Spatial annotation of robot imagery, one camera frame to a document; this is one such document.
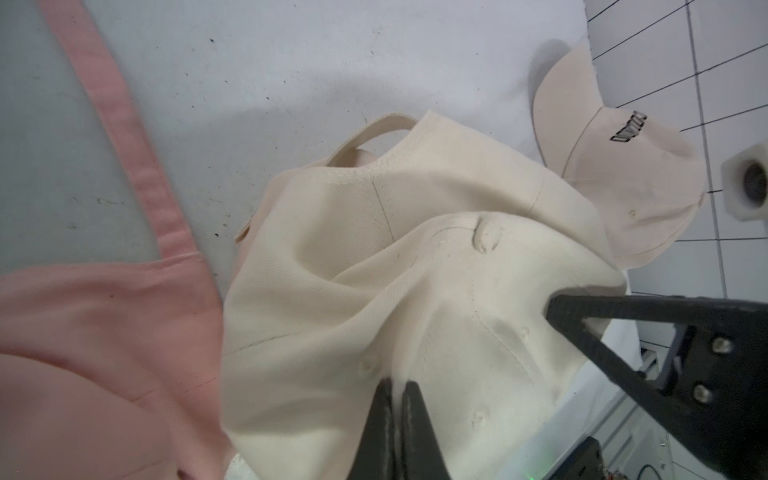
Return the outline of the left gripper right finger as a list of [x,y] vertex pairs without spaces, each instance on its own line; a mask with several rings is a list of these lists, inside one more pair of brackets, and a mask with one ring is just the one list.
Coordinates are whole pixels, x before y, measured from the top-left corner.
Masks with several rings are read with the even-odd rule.
[[400,464],[406,480],[450,480],[419,385],[408,381],[401,397]]

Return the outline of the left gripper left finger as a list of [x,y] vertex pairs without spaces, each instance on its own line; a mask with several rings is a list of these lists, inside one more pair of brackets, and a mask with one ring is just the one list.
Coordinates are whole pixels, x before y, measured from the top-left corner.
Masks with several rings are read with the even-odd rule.
[[347,480],[396,478],[395,419],[392,382],[382,379],[374,392]]

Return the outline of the pink cap back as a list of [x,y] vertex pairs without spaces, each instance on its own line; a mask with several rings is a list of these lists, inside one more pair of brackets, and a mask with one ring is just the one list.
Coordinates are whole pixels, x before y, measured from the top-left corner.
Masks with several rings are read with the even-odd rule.
[[221,479],[222,308],[197,251],[1,279],[5,479]]

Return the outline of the pink cap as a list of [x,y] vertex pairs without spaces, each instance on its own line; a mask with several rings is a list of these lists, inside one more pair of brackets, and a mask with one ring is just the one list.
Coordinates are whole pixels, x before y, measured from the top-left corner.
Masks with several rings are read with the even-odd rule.
[[152,228],[161,257],[200,260],[202,254],[128,85],[91,15],[80,1],[41,1],[39,6],[101,121]]
[[5,479],[221,479],[222,308],[197,251],[1,279]]

